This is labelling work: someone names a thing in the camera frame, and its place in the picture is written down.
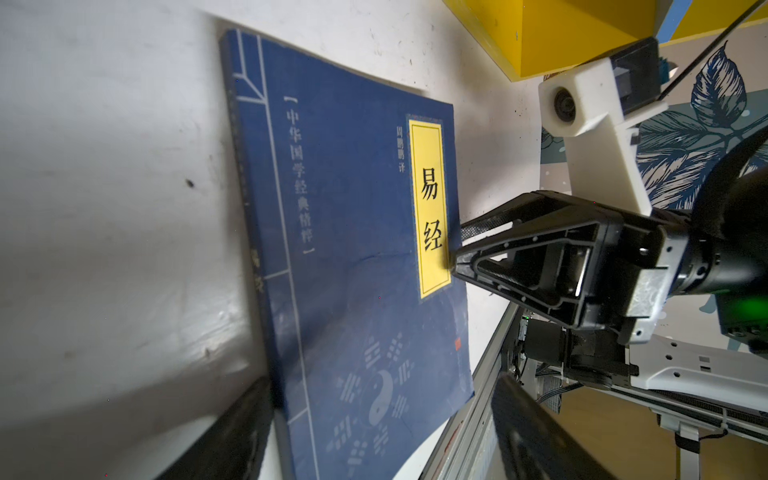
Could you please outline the navy blue book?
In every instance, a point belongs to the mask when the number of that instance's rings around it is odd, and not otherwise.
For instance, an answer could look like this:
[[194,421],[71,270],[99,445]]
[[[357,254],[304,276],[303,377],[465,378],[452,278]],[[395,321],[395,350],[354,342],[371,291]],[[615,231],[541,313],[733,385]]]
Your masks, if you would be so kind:
[[452,105],[220,40],[288,479],[391,479],[473,396]]

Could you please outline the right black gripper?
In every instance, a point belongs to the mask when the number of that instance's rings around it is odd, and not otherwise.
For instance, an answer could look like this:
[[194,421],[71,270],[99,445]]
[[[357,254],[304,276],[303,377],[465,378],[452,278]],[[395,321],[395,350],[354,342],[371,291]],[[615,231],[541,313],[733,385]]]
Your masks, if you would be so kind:
[[572,205],[598,203],[537,190],[462,223],[462,240],[522,224],[457,250],[453,275],[563,327],[606,329],[610,320],[618,344],[648,342],[667,298],[704,283],[711,241],[691,229],[687,210],[624,213],[623,227],[607,218],[538,218]]

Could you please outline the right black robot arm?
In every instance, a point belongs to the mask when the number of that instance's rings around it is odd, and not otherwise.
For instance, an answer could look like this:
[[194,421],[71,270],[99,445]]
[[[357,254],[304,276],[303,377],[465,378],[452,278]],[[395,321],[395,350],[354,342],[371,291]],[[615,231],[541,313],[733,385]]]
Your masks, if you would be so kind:
[[[676,433],[767,439],[767,174],[742,175],[748,136],[689,211],[632,213],[552,192],[520,195],[464,224],[453,275],[533,314],[521,352],[646,406]],[[666,301],[710,294],[741,354],[655,334]]]

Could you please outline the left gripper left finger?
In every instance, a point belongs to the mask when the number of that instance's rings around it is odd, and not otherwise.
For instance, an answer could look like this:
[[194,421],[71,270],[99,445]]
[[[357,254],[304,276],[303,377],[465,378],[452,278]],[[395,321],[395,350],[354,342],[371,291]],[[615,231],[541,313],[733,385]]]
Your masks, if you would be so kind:
[[274,418],[272,383],[257,379],[160,479],[255,479]]

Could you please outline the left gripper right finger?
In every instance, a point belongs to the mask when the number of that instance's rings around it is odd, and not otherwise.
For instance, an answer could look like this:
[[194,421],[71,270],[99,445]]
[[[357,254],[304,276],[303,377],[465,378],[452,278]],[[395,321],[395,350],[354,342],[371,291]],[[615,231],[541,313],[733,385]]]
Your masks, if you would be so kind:
[[491,408],[507,478],[614,477],[529,396],[513,375],[499,375]]

